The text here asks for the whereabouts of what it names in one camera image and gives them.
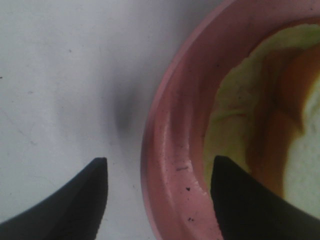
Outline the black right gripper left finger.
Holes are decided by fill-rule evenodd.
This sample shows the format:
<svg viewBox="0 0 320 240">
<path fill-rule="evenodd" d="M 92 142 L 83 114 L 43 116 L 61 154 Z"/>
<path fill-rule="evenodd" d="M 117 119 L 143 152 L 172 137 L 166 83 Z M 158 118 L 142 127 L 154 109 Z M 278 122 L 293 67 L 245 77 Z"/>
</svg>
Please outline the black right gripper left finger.
<svg viewBox="0 0 320 240">
<path fill-rule="evenodd" d="M 108 199 L 108 162 L 92 160 L 55 193 L 0 224 L 2 240 L 94 240 Z"/>
</svg>

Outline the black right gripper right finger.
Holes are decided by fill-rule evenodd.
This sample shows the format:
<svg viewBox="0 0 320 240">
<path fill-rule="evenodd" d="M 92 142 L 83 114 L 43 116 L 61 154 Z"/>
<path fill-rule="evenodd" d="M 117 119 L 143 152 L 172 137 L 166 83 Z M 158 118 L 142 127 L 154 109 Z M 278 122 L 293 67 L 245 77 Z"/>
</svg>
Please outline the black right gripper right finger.
<svg viewBox="0 0 320 240">
<path fill-rule="evenodd" d="M 319 219 L 275 195 L 226 156 L 214 159 L 211 198 L 225 240 L 320 238 Z"/>
</svg>

